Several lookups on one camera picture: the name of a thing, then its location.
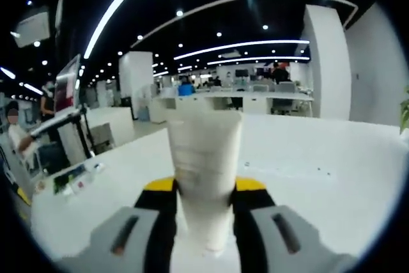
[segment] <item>ceiling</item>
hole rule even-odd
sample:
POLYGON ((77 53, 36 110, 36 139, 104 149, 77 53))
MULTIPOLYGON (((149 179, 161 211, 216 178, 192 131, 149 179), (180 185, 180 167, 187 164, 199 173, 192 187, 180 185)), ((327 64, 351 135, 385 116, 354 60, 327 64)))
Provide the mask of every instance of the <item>ceiling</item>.
MULTIPOLYGON (((197 65, 197 69, 208 66, 209 61, 220 60, 219 54, 231 52, 209 52, 198 56, 173 60, 175 56, 201 49, 233 43, 259 40, 298 40, 304 28, 303 18, 306 4, 319 4, 335 8, 341 21, 351 13, 351 7, 331 0, 236 0, 214 6, 193 15, 178 19, 167 27, 139 42, 138 35, 146 35, 163 23, 175 18, 177 10, 188 12, 204 4, 218 0, 125 0, 107 23, 89 59, 84 60, 85 74, 82 85, 87 85, 96 74, 99 79, 111 78, 118 74, 118 51, 151 51, 159 54, 155 63, 163 62, 156 70, 165 67, 172 73, 183 66, 197 65)), ((359 6, 358 14, 349 26, 364 13, 374 0, 347 0, 359 6)), ((58 0, 32 0, 32 6, 48 6, 50 25, 58 0)), ((27 46, 19 49, 10 35, 20 16, 31 9, 27 0, 5 0, 8 9, 6 21, 0 25, 0 36, 6 42, 0 50, 0 66, 11 70, 17 78, 13 81, 0 73, 1 91, 7 95, 35 94, 19 86, 19 82, 29 82, 40 88, 47 80, 54 78, 62 69, 63 63, 77 53, 84 54, 96 25, 111 4, 112 0, 64 0, 63 23, 57 39, 55 30, 52 37, 41 42, 41 46, 27 46)), ((275 44, 238 47, 236 50, 248 57, 294 56, 296 44, 275 44)))

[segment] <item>white tube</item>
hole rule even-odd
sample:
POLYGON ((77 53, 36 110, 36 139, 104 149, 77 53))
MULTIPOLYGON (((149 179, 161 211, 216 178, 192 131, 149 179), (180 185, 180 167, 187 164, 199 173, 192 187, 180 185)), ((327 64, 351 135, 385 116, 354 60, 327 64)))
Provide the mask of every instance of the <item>white tube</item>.
POLYGON ((236 111, 174 114, 169 142, 189 236, 222 251, 231 227, 242 117, 236 111))

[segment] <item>office desk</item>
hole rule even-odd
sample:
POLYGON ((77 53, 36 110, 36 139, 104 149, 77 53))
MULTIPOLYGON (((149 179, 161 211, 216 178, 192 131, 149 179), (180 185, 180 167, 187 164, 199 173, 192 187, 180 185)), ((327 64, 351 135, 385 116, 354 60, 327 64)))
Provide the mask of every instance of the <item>office desk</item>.
POLYGON ((151 122, 164 122, 166 114, 172 111, 223 110, 226 108, 227 99, 234 97, 243 99, 243 113, 270 114, 273 99, 277 98, 308 102, 309 116, 313 116, 311 103, 314 99, 305 93, 218 91, 195 93, 181 97, 177 95, 159 95, 153 98, 149 105, 151 122))
MULTIPOLYGON (((408 152, 399 127, 244 114, 238 174, 265 183, 273 200, 317 227, 331 250, 359 256, 394 211, 408 152)), ((91 231, 122 206, 132 206, 146 183, 173 174, 166 130, 85 165, 98 162, 106 169, 69 201, 53 195, 50 179, 33 197, 32 233, 53 260, 79 253, 91 231)), ((233 249, 233 238, 230 243, 233 249)), ((226 255, 225 264, 238 261, 235 253, 226 255)))

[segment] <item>yellow object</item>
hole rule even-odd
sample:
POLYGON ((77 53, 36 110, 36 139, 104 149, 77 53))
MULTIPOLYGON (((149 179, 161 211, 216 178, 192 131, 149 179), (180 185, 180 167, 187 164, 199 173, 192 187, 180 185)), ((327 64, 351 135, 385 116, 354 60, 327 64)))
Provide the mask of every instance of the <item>yellow object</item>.
POLYGON ((173 177, 162 178, 154 180, 153 182, 145 185, 144 190, 149 191, 172 191, 173 188, 173 177))
POLYGON ((21 197, 21 199, 29 206, 31 206, 31 201, 30 199, 26 196, 26 193, 19 187, 17 189, 17 194, 21 197))
POLYGON ((236 188, 237 191, 255 191, 265 190, 266 186, 251 178, 236 177, 236 188))

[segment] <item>black ceiling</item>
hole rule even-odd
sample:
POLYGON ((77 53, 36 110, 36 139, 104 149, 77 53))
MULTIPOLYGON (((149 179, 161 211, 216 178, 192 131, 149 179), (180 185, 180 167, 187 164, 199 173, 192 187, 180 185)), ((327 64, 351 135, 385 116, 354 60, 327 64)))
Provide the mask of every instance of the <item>black ceiling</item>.
MULTIPOLYGON (((29 8, 27 0, 6 0, 3 8, 8 8, 6 22, 0 26, 0 35, 5 42, 5 48, 0 51, 0 66, 9 68, 16 75, 15 81, 0 75, 2 91, 8 95, 19 94, 22 88, 19 82, 30 82, 40 88, 41 85, 61 70, 62 63, 68 61, 77 53, 84 54, 89 39, 98 21, 104 14, 112 0, 64 0, 63 25, 61 34, 56 40, 52 38, 42 41, 39 48, 28 46, 19 49, 10 36, 10 31, 18 22, 19 17, 29 8), (49 64, 43 66, 41 61, 46 59, 49 64)), ((58 0, 32 0, 35 6, 47 5, 52 17, 50 24, 54 24, 54 17, 58 0)), ((87 84, 101 68, 104 74, 100 78, 109 78, 118 73, 118 51, 124 53, 137 41, 138 35, 145 35, 159 25, 175 17, 176 11, 184 12, 217 0, 125 0, 106 25, 102 35, 88 60, 84 60, 86 73, 82 84, 87 84)), ((348 0, 360 8, 358 18, 374 0, 348 0)), ((299 39, 303 30, 305 4, 319 4, 331 6, 339 12, 345 21, 351 8, 327 0, 237 0, 209 8, 191 16, 180 19, 161 29, 149 38, 143 40, 133 50, 152 51, 160 55, 155 62, 164 62, 175 72, 180 63, 183 65, 198 65, 203 68, 208 61, 217 61, 217 55, 228 52, 209 52, 199 56, 173 61, 175 56, 205 48, 227 45, 232 43, 249 42, 255 40, 299 39)), ((248 56, 293 56, 294 44, 259 45, 241 47, 237 50, 248 56)))

